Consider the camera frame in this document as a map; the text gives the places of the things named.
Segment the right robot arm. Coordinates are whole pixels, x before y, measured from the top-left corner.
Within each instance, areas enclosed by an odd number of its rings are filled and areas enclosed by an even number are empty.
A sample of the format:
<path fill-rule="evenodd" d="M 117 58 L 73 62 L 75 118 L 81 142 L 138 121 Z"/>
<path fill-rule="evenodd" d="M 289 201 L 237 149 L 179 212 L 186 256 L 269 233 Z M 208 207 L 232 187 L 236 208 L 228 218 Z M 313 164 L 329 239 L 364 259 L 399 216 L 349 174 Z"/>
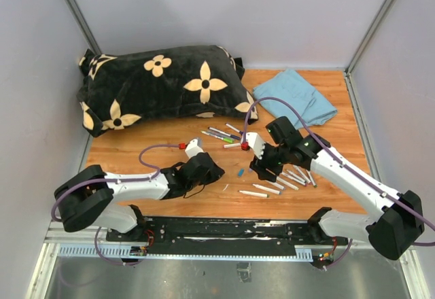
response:
<path fill-rule="evenodd" d="M 250 167 L 260 180 L 276 181 L 284 165 L 291 164 L 327 179 L 365 210 L 356 214 L 322 207 L 308 220 L 313 243 L 322 245 L 335 236 L 364 241 L 383 257 L 398 260 L 422 235 L 423 209 L 416 193 L 401 193 L 377 181 L 319 135 L 310 132 L 303 137 L 286 117 L 277 118 L 266 129 L 273 145 L 255 132 L 246 133 L 242 142 L 244 150 L 254 153 Z"/>

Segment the magenta cap marker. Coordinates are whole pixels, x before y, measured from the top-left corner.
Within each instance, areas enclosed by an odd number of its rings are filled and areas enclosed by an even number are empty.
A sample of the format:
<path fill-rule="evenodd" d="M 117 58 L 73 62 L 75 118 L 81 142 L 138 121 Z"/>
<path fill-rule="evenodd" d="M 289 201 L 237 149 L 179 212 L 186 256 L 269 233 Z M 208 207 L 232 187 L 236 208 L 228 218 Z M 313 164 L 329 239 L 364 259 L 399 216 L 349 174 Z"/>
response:
<path fill-rule="evenodd" d="M 240 147 L 240 146 L 241 146 L 240 143 L 231 143 L 231 144 L 223 145 L 223 148 L 227 149 L 227 148 L 234 148 L 234 147 Z"/>

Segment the purple cap marker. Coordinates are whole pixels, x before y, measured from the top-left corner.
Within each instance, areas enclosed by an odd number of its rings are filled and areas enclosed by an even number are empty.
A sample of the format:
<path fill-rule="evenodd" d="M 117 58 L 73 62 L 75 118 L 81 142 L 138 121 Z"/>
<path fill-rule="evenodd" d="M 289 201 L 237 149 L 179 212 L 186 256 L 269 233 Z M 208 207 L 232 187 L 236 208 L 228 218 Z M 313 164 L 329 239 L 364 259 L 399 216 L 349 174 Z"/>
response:
<path fill-rule="evenodd" d="M 299 177 L 296 177 L 296 176 L 293 176 L 293 175 L 291 175 L 291 174 L 284 173 L 284 172 L 282 172 L 282 175 L 283 175 L 284 177 L 287 177 L 288 179 L 291 179 L 291 180 L 293 180 L 293 181 L 299 183 L 299 184 L 302 185 L 302 186 L 306 186 L 306 185 L 307 185 L 306 181 L 303 180 L 303 179 L 301 179 L 301 178 L 299 178 Z"/>

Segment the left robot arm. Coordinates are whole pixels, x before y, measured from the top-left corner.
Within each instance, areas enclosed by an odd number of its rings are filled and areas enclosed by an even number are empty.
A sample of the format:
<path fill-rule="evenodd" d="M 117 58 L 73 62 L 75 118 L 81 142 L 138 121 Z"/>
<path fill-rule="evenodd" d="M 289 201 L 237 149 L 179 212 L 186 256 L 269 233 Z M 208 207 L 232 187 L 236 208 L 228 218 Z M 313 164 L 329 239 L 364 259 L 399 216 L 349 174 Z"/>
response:
<path fill-rule="evenodd" d="M 207 152 L 157 174 L 117 175 L 105 172 L 98 164 L 91 165 L 54 191 L 52 219 L 62 222 L 65 232 L 98 226 L 114 229 L 136 242 L 145 235 L 140 209 L 121 202 L 183 197 L 197 186 L 218 181 L 224 173 Z"/>

